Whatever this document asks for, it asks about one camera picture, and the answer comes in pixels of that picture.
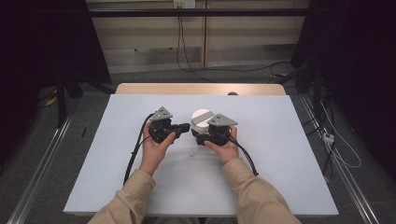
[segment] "white table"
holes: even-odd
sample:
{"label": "white table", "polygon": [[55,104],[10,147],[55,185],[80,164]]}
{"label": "white table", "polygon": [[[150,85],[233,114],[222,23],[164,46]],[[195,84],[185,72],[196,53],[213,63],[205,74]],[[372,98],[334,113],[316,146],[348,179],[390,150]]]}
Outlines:
{"label": "white table", "polygon": [[[293,214],[338,214],[289,96],[153,94],[111,96],[66,213],[93,215],[114,197],[144,118],[161,106],[174,115],[173,123],[189,122],[192,112],[201,108],[238,121],[239,143]],[[141,151],[133,170],[140,161]],[[157,187],[149,198],[147,216],[234,216],[234,196],[220,167],[213,151],[197,146],[191,133],[183,133],[154,175]]]}

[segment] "person's left hand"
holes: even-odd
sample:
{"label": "person's left hand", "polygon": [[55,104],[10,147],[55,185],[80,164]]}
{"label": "person's left hand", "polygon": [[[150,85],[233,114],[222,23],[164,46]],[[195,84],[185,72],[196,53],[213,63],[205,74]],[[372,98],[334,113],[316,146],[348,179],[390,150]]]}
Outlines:
{"label": "person's left hand", "polygon": [[143,139],[148,138],[143,142],[143,157],[139,169],[153,175],[165,157],[166,149],[174,142],[176,133],[170,133],[163,142],[158,144],[149,135],[150,126],[151,122],[146,123],[143,130]]}

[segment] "electrical cable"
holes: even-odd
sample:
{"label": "electrical cable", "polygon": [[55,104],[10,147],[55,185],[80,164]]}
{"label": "electrical cable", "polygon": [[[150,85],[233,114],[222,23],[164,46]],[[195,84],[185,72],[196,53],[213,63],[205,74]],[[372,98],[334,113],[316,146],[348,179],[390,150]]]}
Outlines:
{"label": "electrical cable", "polygon": [[270,82],[272,81],[272,78],[274,77],[274,73],[273,73],[273,70],[272,70],[272,66],[270,66],[270,75],[271,75],[271,77],[270,77],[270,79],[268,80],[267,83],[270,83]]}
{"label": "electrical cable", "polygon": [[316,129],[312,130],[309,133],[306,133],[305,136],[311,135],[312,133],[315,133],[315,132],[319,131],[321,129],[321,125],[322,124],[320,123],[319,126]]}
{"label": "electrical cable", "polygon": [[358,158],[359,160],[359,165],[351,165],[349,163],[347,163],[346,161],[344,161],[341,156],[337,153],[335,153],[335,151],[332,149],[332,147],[330,146],[329,143],[327,143],[327,145],[329,146],[330,151],[333,153],[334,157],[337,158],[339,161],[341,161],[344,165],[351,167],[351,168],[359,168],[361,167],[361,158],[359,157],[358,153],[356,153],[355,149],[353,149],[353,147],[341,136],[341,134],[339,132],[337,132],[337,130],[335,129],[334,125],[332,124],[332,122],[330,121],[330,117],[329,114],[326,111],[326,108],[324,107],[323,103],[320,102],[321,106],[323,107],[323,111],[326,114],[327,119],[329,120],[330,125],[332,126],[334,132],[341,138],[341,140],[343,140],[346,145],[352,150],[352,152],[355,154],[355,156]]}
{"label": "electrical cable", "polygon": [[248,163],[250,164],[251,170],[253,172],[254,175],[259,175],[259,173],[257,173],[256,167],[254,166],[254,162],[251,159],[250,155],[248,154],[248,152],[238,143],[238,141],[236,141],[235,138],[233,138],[232,136],[230,136],[229,139],[230,142],[234,143],[236,146],[240,147],[242,149],[242,151],[244,152]]}
{"label": "electrical cable", "polygon": [[[210,81],[210,82],[217,83],[216,81],[213,81],[213,80],[211,80],[209,78],[200,77],[195,72],[199,72],[199,71],[254,72],[254,71],[260,71],[260,70],[263,70],[263,69],[266,69],[266,68],[270,68],[271,69],[271,79],[270,79],[270,81],[271,81],[272,80],[272,76],[273,76],[272,67],[274,65],[281,64],[281,63],[290,64],[290,62],[286,62],[285,61],[285,62],[272,63],[270,65],[265,65],[263,67],[252,68],[252,69],[226,69],[226,68],[199,68],[199,69],[193,69],[193,68],[191,68],[190,61],[189,61],[189,58],[188,58],[187,52],[186,52],[186,44],[185,44],[185,41],[184,41],[184,26],[183,26],[183,20],[182,20],[181,17],[179,17],[178,32],[179,32],[179,34],[178,34],[178,41],[177,41],[177,66],[182,71],[193,72],[196,77],[198,77],[200,79],[203,79],[205,81]],[[179,48],[180,48],[180,38],[182,39],[184,55],[185,55],[185,58],[186,58],[186,61],[187,61],[187,65],[189,66],[189,69],[185,69],[185,68],[181,67],[180,61],[178,59],[178,53],[179,53]]]}
{"label": "electrical cable", "polygon": [[143,139],[142,142],[140,142],[140,138],[142,138],[143,130],[145,129],[146,123],[148,122],[149,118],[151,118],[153,115],[154,114],[149,114],[146,117],[145,121],[143,122],[142,128],[140,129],[139,136],[137,137],[136,145],[134,146],[134,151],[132,152],[131,159],[129,160],[128,166],[126,168],[123,184],[125,184],[129,178],[129,174],[131,173],[132,165],[134,164],[134,158],[136,158],[136,155],[137,155],[137,152],[139,151],[140,146],[142,146],[142,144],[149,138],[149,137],[146,137],[145,139]]}
{"label": "electrical cable", "polygon": [[[184,55],[185,55],[185,58],[186,58],[186,61],[187,61],[187,65],[189,66],[190,70],[186,70],[186,69],[182,68],[180,66],[179,61],[178,61],[178,49],[180,48],[180,37],[182,38],[182,41],[183,41]],[[213,83],[218,83],[218,82],[216,82],[214,80],[211,80],[209,78],[198,76],[198,74],[196,74],[196,72],[191,68],[190,62],[189,62],[189,58],[187,57],[187,52],[186,52],[186,43],[184,41],[183,19],[181,17],[178,17],[177,65],[182,71],[192,72],[196,77],[198,77],[198,78],[200,78],[202,80],[205,80],[205,81],[208,81],[208,82],[213,82]]]}
{"label": "electrical cable", "polygon": [[307,125],[307,124],[309,124],[310,122],[312,122],[314,119],[316,119],[317,117],[316,116],[314,116],[312,119],[309,119],[309,120],[307,120],[307,121],[305,121],[304,123],[302,123],[301,124],[301,126],[305,126],[305,125]]}
{"label": "electrical cable", "polygon": [[219,137],[223,138],[223,139],[227,139],[228,141],[232,142],[233,144],[235,144],[236,146],[238,146],[239,148],[241,148],[242,152],[245,154],[247,161],[251,167],[251,171],[253,172],[254,175],[259,175],[259,173],[257,173],[256,167],[254,165],[253,160],[251,159],[250,155],[248,154],[248,152],[245,150],[244,147],[242,147],[238,141],[233,138],[232,136],[230,136],[230,138],[225,137],[224,135],[222,135],[221,133],[214,133],[216,135],[218,135]]}
{"label": "electrical cable", "polygon": [[[334,113],[332,112],[332,107],[330,106],[330,96],[328,95],[326,98],[324,98],[324,101],[326,103],[325,107],[329,107],[329,109],[330,109],[330,111],[332,113],[331,119],[328,118],[329,122],[334,124]],[[331,129],[330,134],[334,135],[334,129],[333,128]],[[326,150],[326,145],[325,145],[324,141],[322,141],[322,144],[324,146],[324,149]],[[328,150],[326,150],[326,152],[328,153],[327,160],[326,160],[326,163],[325,163],[325,165],[323,166],[323,169],[322,169],[322,174],[324,175],[325,172],[326,172],[326,169],[327,169],[327,165],[328,165],[328,163],[330,163],[330,169],[331,169],[330,170],[330,177],[329,177],[330,179],[332,179],[332,159],[331,159],[331,157],[332,157],[332,153],[334,152],[334,147],[335,147],[335,139],[333,140],[332,145],[331,145],[332,150],[330,150],[330,152]]]}

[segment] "metal rail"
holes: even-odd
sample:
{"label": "metal rail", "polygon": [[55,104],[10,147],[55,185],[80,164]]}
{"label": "metal rail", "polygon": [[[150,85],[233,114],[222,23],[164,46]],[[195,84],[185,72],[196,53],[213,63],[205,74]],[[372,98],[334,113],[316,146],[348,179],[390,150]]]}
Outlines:
{"label": "metal rail", "polygon": [[56,16],[110,17],[303,17],[335,14],[332,8],[188,8],[188,9],[42,9],[35,13]]}
{"label": "metal rail", "polygon": [[47,151],[44,154],[43,159],[35,170],[35,174],[33,175],[28,186],[20,197],[20,200],[15,206],[14,211],[12,212],[7,224],[22,224],[25,221],[27,214],[32,207],[32,204],[35,201],[35,197],[44,181],[44,178],[47,175],[48,170],[50,169],[53,158],[55,157],[56,152],[58,151],[58,148],[61,145],[62,140],[64,139],[64,135],[67,132],[67,129],[77,107],[78,105],[74,106],[69,115],[66,117],[64,124],[60,128],[56,129],[55,134],[53,135],[52,140],[47,147]]}
{"label": "metal rail", "polygon": [[[316,120],[314,112],[312,111],[313,105],[311,101],[307,96],[302,96],[302,95],[301,95],[301,100],[303,102],[303,105],[305,107],[305,110],[309,118],[312,119],[315,128],[318,128],[319,124],[318,121]],[[318,134],[319,137],[321,137],[322,132],[320,129],[318,129]],[[330,153],[331,150],[330,146],[328,144],[325,144],[325,146],[328,153]],[[341,158],[341,155],[336,147],[334,148],[333,151],[337,153],[338,156]],[[332,162],[335,168],[337,169],[339,175],[341,176],[341,179],[343,180],[346,189],[348,190],[353,202],[355,203],[356,207],[361,213],[361,217],[363,218],[364,222],[367,224],[380,223],[377,217],[375,216],[375,211],[373,207],[370,205],[367,197],[364,195],[363,191],[361,190],[361,187],[359,187],[352,173],[350,173],[348,167],[344,165],[341,161],[339,161],[337,158],[335,158],[333,154],[332,154]]]}

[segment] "person's right hand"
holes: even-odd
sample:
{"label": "person's right hand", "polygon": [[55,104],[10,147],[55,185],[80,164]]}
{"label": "person's right hand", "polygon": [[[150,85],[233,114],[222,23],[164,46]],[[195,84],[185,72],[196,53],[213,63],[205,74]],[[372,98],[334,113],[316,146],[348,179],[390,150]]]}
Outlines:
{"label": "person's right hand", "polygon": [[[236,140],[236,127],[230,126],[231,136]],[[226,145],[220,147],[210,141],[204,141],[205,146],[214,150],[223,164],[239,157],[239,150],[238,146],[234,143],[228,141]]]}

